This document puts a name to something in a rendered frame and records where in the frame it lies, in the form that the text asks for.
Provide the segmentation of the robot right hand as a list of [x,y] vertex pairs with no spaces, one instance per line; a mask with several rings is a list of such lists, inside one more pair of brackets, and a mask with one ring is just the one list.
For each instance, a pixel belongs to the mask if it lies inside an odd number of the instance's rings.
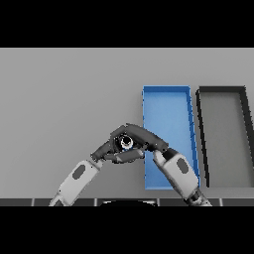
[[159,151],[166,160],[178,153],[162,138],[136,124],[126,123],[113,131],[110,136],[113,139],[114,151],[121,151],[123,149],[121,142],[124,138],[129,138],[133,142],[132,148],[149,152]]

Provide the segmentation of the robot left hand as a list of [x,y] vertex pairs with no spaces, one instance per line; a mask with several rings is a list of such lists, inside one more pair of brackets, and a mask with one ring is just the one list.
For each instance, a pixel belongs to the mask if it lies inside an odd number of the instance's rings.
[[107,141],[97,148],[91,155],[94,162],[111,161],[114,164],[131,163],[144,158],[144,148],[137,146],[127,150],[120,150],[112,142]]

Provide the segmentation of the blue pipe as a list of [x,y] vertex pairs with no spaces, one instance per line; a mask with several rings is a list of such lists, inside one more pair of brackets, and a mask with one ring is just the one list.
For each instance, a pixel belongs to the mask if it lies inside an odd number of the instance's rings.
[[115,138],[115,146],[117,152],[127,152],[135,149],[137,143],[129,135],[123,133]]

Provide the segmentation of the blue bin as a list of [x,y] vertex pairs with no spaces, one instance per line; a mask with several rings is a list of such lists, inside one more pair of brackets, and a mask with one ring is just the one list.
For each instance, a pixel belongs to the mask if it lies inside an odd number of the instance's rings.
[[196,138],[188,85],[144,85],[143,127],[181,152],[199,177]]

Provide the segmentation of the dark grey bin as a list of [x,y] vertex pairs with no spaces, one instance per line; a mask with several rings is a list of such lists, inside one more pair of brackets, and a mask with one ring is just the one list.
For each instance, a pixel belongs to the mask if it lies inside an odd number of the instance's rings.
[[245,86],[195,93],[208,188],[254,188],[254,129]]

